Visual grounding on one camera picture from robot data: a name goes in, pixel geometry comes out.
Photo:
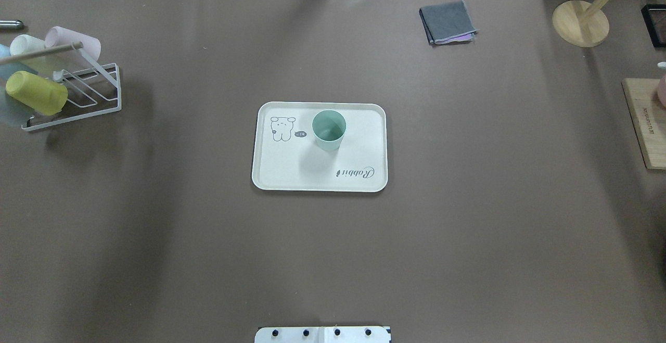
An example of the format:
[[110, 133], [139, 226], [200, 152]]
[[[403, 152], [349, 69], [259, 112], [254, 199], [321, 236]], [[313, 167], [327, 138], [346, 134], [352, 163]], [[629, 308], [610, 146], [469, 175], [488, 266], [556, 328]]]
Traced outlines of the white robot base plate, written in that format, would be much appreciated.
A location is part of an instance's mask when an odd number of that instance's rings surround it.
[[254, 342], [392, 342], [392, 334], [384, 326], [264, 327]]

